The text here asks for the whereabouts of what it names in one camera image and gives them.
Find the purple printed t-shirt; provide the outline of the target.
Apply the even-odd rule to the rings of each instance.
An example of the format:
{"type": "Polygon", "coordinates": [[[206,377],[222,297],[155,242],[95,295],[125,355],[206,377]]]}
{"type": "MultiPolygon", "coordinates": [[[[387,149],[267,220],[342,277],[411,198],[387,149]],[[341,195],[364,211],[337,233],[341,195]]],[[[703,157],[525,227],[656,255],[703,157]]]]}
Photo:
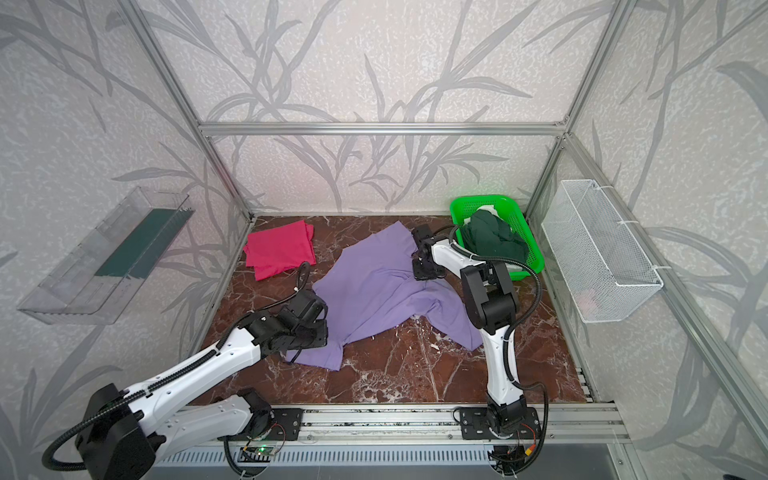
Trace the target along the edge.
{"type": "Polygon", "coordinates": [[[344,346],[376,336],[411,317],[424,317],[440,333],[473,351],[482,345],[464,303],[442,279],[418,281],[417,246],[400,222],[345,248],[328,273],[312,285],[327,304],[327,344],[285,354],[287,361],[338,371],[344,346]]]}

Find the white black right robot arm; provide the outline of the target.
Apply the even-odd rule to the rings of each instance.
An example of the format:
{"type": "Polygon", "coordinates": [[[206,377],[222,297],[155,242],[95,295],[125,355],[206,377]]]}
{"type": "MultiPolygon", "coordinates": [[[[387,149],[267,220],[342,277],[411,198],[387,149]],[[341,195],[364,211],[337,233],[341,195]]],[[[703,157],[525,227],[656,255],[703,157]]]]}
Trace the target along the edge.
{"type": "Polygon", "coordinates": [[[484,348],[488,380],[487,407],[481,420],[468,420],[466,439],[475,437],[509,439],[529,433],[534,444],[546,435],[546,419],[527,403],[525,393],[544,389],[540,384],[523,385],[514,355],[515,329],[532,316],[542,297],[542,286],[535,281],[534,300],[525,312],[510,266],[529,277],[535,271],[523,262],[503,257],[483,257],[469,252],[452,239],[416,229],[412,232],[416,253],[413,273],[420,281],[443,278],[451,273],[461,280],[464,305],[470,323],[479,332],[484,348]]]}

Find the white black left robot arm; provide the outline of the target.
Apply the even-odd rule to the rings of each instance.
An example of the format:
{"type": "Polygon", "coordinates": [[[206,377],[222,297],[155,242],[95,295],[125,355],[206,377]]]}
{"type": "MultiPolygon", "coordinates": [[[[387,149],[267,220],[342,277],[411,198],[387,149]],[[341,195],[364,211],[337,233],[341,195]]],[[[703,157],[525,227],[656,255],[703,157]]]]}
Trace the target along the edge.
{"type": "Polygon", "coordinates": [[[94,479],[140,479],[159,461],[209,440],[269,431],[274,415],[252,388],[203,407],[192,401],[264,358],[326,346],[326,303],[302,290],[272,313],[255,311],[181,364],[120,391],[97,391],[85,416],[93,422],[75,447],[94,479]]]}

